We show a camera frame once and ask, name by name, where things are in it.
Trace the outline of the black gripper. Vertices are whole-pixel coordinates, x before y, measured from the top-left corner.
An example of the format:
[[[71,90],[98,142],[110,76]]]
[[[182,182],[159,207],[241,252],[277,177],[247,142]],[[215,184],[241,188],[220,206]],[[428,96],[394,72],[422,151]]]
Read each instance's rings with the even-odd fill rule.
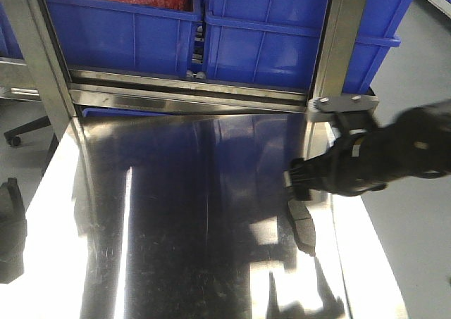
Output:
[[[384,189],[413,170],[402,163],[395,134],[379,127],[373,117],[378,100],[373,96],[343,95],[312,99],[312,122],[329,122],[339,137],[326,153],[305,160],[294,158],[284,172],[285,186],[294,199],[310,201],[311,190],[357,196]]]

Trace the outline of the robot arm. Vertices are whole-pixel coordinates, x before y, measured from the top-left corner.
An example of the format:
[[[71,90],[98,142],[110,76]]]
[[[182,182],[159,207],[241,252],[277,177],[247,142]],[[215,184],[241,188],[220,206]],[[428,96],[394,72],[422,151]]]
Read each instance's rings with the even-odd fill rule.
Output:
[[[377,104],[358,95],[309,101],[308,119],[329,122],[339,136],[324,154],[292,160],[284,180],[296,199],[308,200],[313,189],[359,196],[404,177],[450,174],[449,100],[403,111],[385,127],[373,117]]]

